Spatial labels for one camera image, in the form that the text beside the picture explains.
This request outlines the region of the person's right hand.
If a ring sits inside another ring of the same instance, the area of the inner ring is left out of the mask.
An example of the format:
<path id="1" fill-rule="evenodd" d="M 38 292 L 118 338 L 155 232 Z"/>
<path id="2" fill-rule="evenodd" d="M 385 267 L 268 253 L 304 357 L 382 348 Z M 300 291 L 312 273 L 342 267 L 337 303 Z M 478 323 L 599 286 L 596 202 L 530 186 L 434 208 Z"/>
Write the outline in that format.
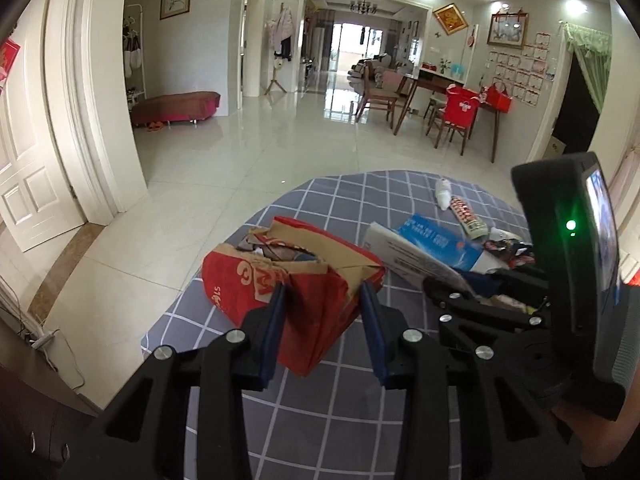
<path id="1" fill-rule="evenodd" d="M 603 467 L 620 457 L 639 427 L 639 403 L 639 370 L 636 370 L 615 422 L 566 402 L 552 408 L 552 413 L 573 430 L 582 450 L 582 462 L 589 467 Z"/>

